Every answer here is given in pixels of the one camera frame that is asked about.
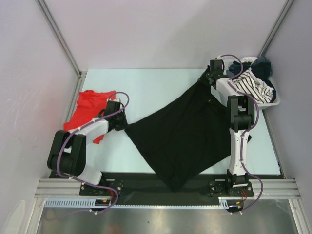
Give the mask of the red tank top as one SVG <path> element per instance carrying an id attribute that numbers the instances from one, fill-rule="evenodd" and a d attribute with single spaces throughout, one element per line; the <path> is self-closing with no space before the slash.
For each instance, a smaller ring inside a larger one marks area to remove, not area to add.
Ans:
<path id="1" fill-rule="evenodd" d="M 76 129 L 90 122 L 102 110 L 106 110 L 107 100 L 116 98 L 116 91 L 95 92 L 86 90 L 79 92 L 76 110 L 71 119 L 63 124 L 65 131 Z"/>

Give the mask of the black tank top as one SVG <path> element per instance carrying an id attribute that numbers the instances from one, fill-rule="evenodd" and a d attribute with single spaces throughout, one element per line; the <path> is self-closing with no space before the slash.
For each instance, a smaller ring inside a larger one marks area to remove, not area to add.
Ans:
<path id="1" fill-rule="evenodd" d="M 199 81 L 125 132 L 173 192 L 231 154 L 226 108 Z"/>

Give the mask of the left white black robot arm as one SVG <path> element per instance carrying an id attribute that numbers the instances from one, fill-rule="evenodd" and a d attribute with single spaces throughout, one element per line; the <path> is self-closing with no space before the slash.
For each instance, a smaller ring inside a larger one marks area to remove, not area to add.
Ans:
<path id="1" fill-rule="evenodd" d="M 97 195 L 104 194 L 108 183 L 104 180 L 104 173 L 87 163 L 91 154 L 87 146 L 98 136 L 115 130 L 120 131 L 128 127 L 124 105 L 120 99 L 108 100 L 106 108 L 86 124 L 75 129 L 56 132 L 47 167 L 56 171 L 59 176 L 74 176 L 81 181 L 91 184 L 91 190 Z"/>

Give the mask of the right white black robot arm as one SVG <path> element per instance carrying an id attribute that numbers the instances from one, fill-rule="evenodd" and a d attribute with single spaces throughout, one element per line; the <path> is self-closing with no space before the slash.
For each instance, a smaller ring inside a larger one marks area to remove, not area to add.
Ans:
<path id="1" fill-rule="evenodd" d="M 227 99 L 226 118 L 231 135 L 230 163 L 224 181 L 209 182 L 210 196 L 247 196 L 252 191 L 246 168 L 249 131 L 255 121 L 255 104 L 251 97 L 235 88 L 224 73 L 224 61 L 210 60 L 200 81 L 219 91 Z"/>

